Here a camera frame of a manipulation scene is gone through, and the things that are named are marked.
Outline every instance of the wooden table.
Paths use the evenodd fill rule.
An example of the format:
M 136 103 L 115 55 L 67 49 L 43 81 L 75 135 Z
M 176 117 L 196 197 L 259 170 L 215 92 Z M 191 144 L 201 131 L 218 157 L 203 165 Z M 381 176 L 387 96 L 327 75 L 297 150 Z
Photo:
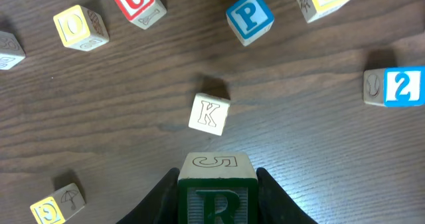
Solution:
M 425 108 L 365 106 L 363 71 L 425 64 L 424 0 L 352 0 L 308 25 L 296 0 L 243 47 L 237 0 L 163 0 L 143 31 L 114 0 L 1 0 L 0 30 L 27 58 L 0 72 L 0 223 L 77 181 L 69 223 L 114 223 L 188 152 L 237 151 L 265 167 L 318 223 L 425 223 Z M 101 14 L 109 44 L 62 46 L 53 15 Z M 188 128 L 196 92 L 229 94 L 223 136 Z

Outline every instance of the tabletop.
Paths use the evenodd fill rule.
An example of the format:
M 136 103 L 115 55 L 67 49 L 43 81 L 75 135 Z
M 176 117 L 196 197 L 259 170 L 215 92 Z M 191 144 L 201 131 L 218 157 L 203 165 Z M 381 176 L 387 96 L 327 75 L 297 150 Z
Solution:
M 351 0 L 307 24 L 265 0 L 271 30 L 243 47 L 238 0 L 162 0 L 144 31 L 114 0 L 1 0 L 27 58 L 0 72 L 0 223 L 76 181 L 69 223 L 115 223 L 189 152 L 246 152 L 318 223 L 425 223 L 425 109 L 363 103 L 363 71 L 425 64 L 424 0 Z M 110 42 L 63 47 L 53 16 L 99 13 Z M 197 92 L 228 96 L 222 136 L 188 127 Z

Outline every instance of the blue face of block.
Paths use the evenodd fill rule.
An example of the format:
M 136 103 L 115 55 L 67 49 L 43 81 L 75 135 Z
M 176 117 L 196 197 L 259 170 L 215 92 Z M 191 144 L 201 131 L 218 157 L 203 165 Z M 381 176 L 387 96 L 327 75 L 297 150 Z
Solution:
M 423 104 L 425 104 L 425 66 L 385 70 L 385 106 L 410 107 Z
M 227 10 L 227 15 L 244 39 L 249 39 L 274 21 L 263 0 L 240 0 Z

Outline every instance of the green block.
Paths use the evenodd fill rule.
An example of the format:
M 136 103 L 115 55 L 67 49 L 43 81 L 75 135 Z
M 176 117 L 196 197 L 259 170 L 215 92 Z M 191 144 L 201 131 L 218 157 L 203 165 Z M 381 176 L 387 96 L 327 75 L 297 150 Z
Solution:
M 246 154 L 190 153 L 179 181 L 179 224 L 255 224 L 258 180 Z

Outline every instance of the umbrella drawing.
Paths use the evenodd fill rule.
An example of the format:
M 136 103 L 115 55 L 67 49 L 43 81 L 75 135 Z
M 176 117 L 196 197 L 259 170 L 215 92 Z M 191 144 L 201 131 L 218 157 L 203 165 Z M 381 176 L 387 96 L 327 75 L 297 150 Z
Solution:
M 61 203 L 70 201 L 72 203 L 71 209 L 75 210 L 76 206 L 74 201 L 72 200 L 76 195 L 78 195 L 78 191 L 76 190 L 69 190 L 69 191 L 65 191 L 64 195 L 62 196 L 62 198 L 60 199 Z

